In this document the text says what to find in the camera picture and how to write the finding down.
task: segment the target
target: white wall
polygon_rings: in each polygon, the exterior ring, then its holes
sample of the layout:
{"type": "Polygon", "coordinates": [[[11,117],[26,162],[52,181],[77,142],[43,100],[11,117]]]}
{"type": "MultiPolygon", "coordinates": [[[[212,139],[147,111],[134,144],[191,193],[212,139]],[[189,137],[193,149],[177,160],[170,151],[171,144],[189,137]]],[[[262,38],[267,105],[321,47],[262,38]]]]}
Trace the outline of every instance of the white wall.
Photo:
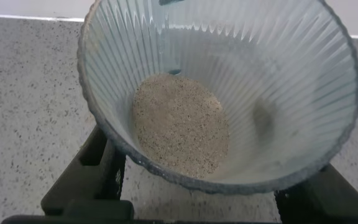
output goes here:
{"type": "MultiPolygon", "coordinates": [[[[358,0],[326,1],[339,15],[349,33],[358,35],[358,0]]],[[[94,0],[0,0],[0,15],[83,19],[93,2],[94,0]]]]}

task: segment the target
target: bowl rim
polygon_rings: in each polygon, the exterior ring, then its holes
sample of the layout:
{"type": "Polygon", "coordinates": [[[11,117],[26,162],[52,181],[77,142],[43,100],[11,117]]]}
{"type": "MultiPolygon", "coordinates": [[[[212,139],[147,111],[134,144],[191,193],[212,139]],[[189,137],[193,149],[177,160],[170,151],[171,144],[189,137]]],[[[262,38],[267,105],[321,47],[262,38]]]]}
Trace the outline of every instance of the bowl rim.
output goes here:
{"type": "Polygon", "coordinates": [[[77,69],[80,74],[80,84],[83,90],[83,96],[87,101],[88,108],[91,113],[94,115],[97,125],[104,131],[105,135],[108,139],[113,141],[114,146],[120,152],[128,155],[136,164],[143,166],[150,173],[159,175],[163,177],[165,180],[179,184],[190,190],[200,190],[202,192],[206,192],[209,194],[255,194],[255,193],[266,193],[274,190],[283,190],[292,185],[295,185],[299,182],[306,180],[311,175],[317,173],[321,170],[326,164],[330,162],[330,160],[341,150],[342,145],[349,139],[349,136],[354,129],[356,124],[356,119],[358,118],[358,58],[356,48],[352,43],[352,39],[341,22],[340,18],[334,13],[333,9],[327,5],[325,0],[316,0],[320,4],[323,5],[323,8],[327,10],[327,12],[332,16],[338,28],[342,32],[342,35],[347,40],[347,46],[351,50],[352,59],[354,61],[354,70],[356,73],[356,108],[353,112],[353,120],[350,124],[348,124],[340,137],[337,139],[336,144],[333,146],[331,150],[325,153],[319,159],[311,162],[304,168],[295,171],[291,174],[285,175],[281,178],[274,180],[267,180],[263,182],[258,182],[254,184],[223,184],[216,182],[209,182],[207,180],[199,180],[194,179],[192,177],[188,177],[179,173],[176,173],[172,170],[166,169],[156,162],[151,161],[146,156],[143,156],[141,153],[136,151],[131,145],[126,143],[124,138],[114,129],[114,127],[109,123],[106,119],[105,115],[101,111],[98,104],[96,104],[95,97],[90,88],[89,80],[86,76],[85,70],[85,55],[82,52],[82,49],[85,49],[85,39],[87,37],[87,31],[90,21],[92,20],[96,9],[98,8],[100,2],[102,0],[95,0],[95,2],[91,5],[89,9],[89,13],[87,13],[85,17],[85,21],[81,26],[80,38],[78,40],[78,50],[77,50],[77,69]]]}

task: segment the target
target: speckled floor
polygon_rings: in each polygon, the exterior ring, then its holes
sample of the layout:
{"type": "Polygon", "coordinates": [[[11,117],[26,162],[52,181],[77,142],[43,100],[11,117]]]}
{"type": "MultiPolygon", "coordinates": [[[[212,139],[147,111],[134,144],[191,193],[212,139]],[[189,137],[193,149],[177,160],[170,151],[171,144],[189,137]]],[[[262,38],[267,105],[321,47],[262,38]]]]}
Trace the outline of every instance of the speckled floor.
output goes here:
{"type": "MultiPolygon", "coordinates": [[[[92,130],[76,71],[80,23],[0,19],[0,222],[40,200],[92,130]]],[[[358,121],[334,166],[358,190],[358,121]]],[[[279,222],[274,197],[191,192],[126,164],[137,218],[279,222]]]]}

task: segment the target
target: clear bowl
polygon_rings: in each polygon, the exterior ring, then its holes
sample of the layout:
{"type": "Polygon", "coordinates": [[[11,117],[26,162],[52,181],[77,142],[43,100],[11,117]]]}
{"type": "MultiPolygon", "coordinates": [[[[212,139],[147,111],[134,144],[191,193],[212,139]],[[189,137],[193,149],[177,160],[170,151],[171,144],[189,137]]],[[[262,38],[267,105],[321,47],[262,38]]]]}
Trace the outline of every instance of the clear bowl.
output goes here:
{"type": "Polygon", "coordinates": [[[78,70],[91,112],[120,151],[209,193],[268,192],[306,179],[340,150],[358,116],[356,51],[324,1],[96,1],[81,30],[78,70]],[[170,71],[201,82],[227,115],[227,157],[203,180],[150,160],[134,134],[137,87],[170,71]],[[275,118],[263,148],[257,104],[275,118]]]}

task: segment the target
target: ribbed glass bowl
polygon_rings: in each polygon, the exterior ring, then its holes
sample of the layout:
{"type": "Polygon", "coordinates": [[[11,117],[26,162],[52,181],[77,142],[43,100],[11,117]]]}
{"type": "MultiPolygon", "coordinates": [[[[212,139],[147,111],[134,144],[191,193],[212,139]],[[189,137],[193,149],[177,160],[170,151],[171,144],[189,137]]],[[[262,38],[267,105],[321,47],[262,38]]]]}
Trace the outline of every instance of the ribbed glass bowl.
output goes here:
{"type": "Polygon", "coordinates": [[[358,116],[356,51],[324,1],[96,1],[81,30],[78,70],[89,108],[118,150],[209,193],[268,192],[306,179],[340,150],[358,116]],[[134,134],[137,87],[172,70],[212,91],[227,115],[228,155],[204,180],[150,160],[134,134]],[[263,147],[257,104],[274,117],[263,147]]]}

